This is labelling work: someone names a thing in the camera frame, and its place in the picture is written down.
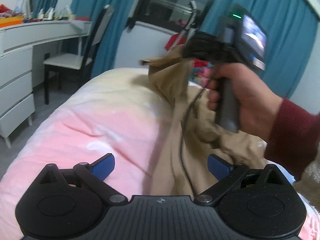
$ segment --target orange box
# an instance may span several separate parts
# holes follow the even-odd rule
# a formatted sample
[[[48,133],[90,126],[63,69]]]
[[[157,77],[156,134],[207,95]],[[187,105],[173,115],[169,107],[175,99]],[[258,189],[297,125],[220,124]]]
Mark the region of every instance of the orange box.
[[[22,24],[22,23],[23,23],[22,16],[0,19],[0,28],[16,25],[16,24]]]

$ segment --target window frame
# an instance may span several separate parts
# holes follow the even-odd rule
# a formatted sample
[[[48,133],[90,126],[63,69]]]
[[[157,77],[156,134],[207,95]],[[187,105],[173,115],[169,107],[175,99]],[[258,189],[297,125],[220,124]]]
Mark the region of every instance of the window frame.
[[[161,28],[165,28],[177,33],[180,33],[183,30],[183,27],[176,25],[173,22],[167,22],[163,19],[159,19],[157,17],[145,15],[147,8],[149,6],[150,0],[139,0],[137,6],[134,10],[132,17],[128,18],[127,27],[131,30],[135,26],[137,21],[152,24]],[[205,16],[208,14],[214,0],[208,0],[203,12],[202,16],[199,19],[199,22],[202,24],[204,21]]]

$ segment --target white desk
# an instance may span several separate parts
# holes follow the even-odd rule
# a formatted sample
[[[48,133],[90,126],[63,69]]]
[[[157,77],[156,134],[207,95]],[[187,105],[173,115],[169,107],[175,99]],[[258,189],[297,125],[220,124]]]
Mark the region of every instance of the white desk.
[[[0,136],[8,136],[35,111],[33,46],[90,35],[91,22],[44,21],[0,28]]]

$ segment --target display screen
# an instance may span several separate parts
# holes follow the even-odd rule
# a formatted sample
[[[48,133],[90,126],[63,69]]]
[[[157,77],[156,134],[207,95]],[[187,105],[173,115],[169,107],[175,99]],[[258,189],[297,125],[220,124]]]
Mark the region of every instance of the display screen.
[[[261,57],[264,56],[267,36],[247,15],[244,15],[241,38],[250,45]]]

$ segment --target ribbed cuff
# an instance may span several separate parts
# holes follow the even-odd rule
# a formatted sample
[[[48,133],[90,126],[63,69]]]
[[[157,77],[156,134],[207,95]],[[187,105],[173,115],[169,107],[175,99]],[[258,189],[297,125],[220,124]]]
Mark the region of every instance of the ribbed cuff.
[[[273,125],[265,158],[279,163],[300,180],[315,159],[320,141],[320,115],[311,115],[284,99]]]

